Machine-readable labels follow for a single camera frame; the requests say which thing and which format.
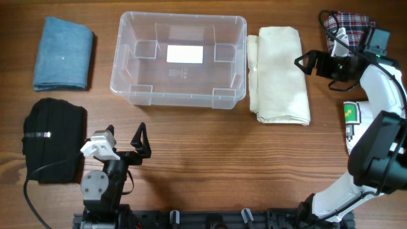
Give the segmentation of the red plaid cloth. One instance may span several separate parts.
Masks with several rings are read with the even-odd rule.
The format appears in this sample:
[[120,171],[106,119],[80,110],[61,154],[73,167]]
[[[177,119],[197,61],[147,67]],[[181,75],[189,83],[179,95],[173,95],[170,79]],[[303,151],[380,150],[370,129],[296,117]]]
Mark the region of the red plaid cloth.
[[353,56],[358,51],[359,42],[369,27],[376,26],[374,20],[367,15],[338,11],[331,14],[324,21],[325,28],[351,50],[345,48],[329,35],[326,35],[327,46],[332,57]]

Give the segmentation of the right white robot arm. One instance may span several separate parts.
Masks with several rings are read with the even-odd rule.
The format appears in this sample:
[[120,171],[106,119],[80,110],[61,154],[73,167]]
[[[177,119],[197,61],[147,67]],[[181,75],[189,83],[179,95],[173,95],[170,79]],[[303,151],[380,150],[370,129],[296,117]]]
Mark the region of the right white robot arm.
[[385,56],[388,39],[388,31],[372,28],[353,57],[312,50],[294,61],[305,74],[316,69],[332,83],[359,83],[374,118],[352,148],[346,173],[298,206],[297,224],[338,223],[363,202],[406,189],[406,90],[398,63]]

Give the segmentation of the cream cloth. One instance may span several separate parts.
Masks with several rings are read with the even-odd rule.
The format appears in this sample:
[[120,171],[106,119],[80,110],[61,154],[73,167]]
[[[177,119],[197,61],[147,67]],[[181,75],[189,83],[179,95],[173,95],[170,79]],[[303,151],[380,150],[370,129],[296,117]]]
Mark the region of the cream cloth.
[[310,124],[305,74],[294,64],[300,56],[292,27],[262,27],[247,37],[250,111],[259,122]]

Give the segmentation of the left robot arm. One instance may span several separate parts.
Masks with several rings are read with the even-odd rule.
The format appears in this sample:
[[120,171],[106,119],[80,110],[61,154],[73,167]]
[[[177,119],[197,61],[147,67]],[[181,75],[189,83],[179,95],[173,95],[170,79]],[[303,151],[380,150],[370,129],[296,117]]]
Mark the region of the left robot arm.
[[127,179],[133,179],[129,167],[141,165],[151,157],[146,124],[141,123],[130,145],[133,151],[117,151],[114,127],[109,125],[99,130],[81,148],[85,156],[93,156],[104,164],[102,170],[93,170],[81,180],[81,192],[85,206],[83,214],[75,215],[73,228],[141,228],[141,223],[128,204],[121,204],[121,198],[130,191],[124,191]]

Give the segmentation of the white printed t-shirt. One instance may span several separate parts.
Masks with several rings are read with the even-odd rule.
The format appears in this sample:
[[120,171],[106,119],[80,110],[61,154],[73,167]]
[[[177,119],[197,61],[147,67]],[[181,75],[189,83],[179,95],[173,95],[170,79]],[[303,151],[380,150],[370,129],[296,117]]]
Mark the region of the white printed t-shirt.
[[373,122],[373,116],[368,101],[343,103],[345,118],[345,142],[348,153]]

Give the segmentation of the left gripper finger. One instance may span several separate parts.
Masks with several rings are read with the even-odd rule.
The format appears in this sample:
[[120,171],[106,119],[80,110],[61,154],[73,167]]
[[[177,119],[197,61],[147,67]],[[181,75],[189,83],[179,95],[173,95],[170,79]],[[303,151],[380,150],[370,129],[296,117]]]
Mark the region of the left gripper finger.
[[142,157],[142,158],[150,158],[151,157],[151,147],[149,145],[146,124],[141,122],[136,133],[134,134],[130,145],[135,148],[135,151]]
[[114,127],[113,125],[109,125],[107,129],[105,129],[105,138],[110,147],[113,149],[115,147],[115,138],[114,138]]

